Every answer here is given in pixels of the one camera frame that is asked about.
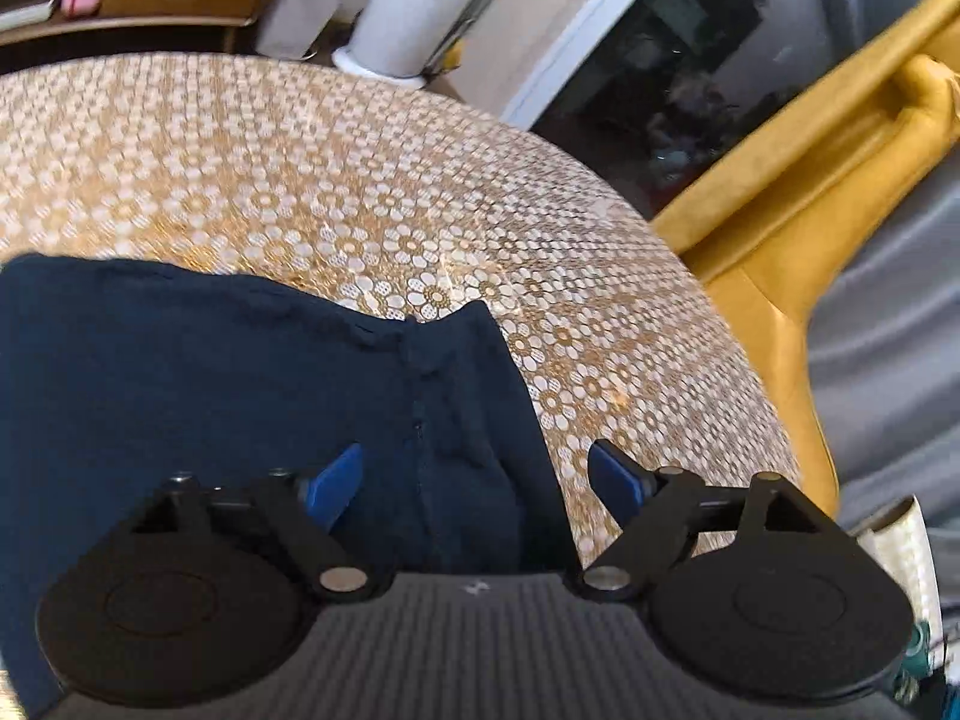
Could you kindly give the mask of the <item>navy blue t-shirt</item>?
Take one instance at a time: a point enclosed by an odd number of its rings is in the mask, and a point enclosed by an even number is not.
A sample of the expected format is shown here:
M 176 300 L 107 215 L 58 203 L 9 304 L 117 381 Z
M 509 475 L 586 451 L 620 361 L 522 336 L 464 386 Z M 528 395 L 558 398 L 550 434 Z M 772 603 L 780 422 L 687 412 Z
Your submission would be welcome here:
M 365 316 L 249 275 L 26 254 L 2 268 L 2 660 L 57 694 L 44 590 L 177 472 L 242 484 L 350 445 L 335 539 L 377 567 L 537 574 L 578 551 L 544 436 L 480 301 Z

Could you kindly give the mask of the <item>grey curtain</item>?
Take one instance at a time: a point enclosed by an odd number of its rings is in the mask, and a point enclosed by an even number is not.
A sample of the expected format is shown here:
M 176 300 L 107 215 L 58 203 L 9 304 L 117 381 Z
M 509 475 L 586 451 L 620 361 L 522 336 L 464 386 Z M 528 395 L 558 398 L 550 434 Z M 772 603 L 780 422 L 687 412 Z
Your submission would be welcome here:
M 809 328 L 815 406 L 853 525 L 918 497 L 958 525 L 958 154 L 872 234 Z

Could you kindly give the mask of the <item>floral lace table cover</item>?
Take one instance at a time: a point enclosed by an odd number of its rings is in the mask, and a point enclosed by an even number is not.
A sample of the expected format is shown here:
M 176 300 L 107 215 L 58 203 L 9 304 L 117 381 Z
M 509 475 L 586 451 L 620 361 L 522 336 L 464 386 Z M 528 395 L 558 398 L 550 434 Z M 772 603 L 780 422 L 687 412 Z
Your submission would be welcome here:
M 592 436 L 713 481 L 797 468 L 742 346 L 643 216 L 439 94 L 226 54 L 17 71 L 2 250 L 254 273 L 384 319 L 486 302 L 583 556 L 615 533 L 587 487 Z

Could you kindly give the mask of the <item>white tower air conditioner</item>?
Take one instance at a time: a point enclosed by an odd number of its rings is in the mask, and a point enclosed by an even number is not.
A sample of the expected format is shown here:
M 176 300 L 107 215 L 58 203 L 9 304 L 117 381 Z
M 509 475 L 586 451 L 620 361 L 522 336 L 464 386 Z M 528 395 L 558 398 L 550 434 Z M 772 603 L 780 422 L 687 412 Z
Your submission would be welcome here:
M 334 50 L 335 68 L 401 88 L 420 89 L 434 54 L 472 0 L 370 0 L 352 36 Z

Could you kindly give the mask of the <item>white flat device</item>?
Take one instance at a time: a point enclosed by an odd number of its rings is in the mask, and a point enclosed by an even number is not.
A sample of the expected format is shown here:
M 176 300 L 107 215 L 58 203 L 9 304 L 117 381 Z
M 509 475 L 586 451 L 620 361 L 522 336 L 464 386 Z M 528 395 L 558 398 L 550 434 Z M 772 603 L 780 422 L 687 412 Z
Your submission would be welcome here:
M 28 26 L 43 25 L 55 15 L 59 0 L 37 0 L 0 11 L 0 31 L 13 31 Z

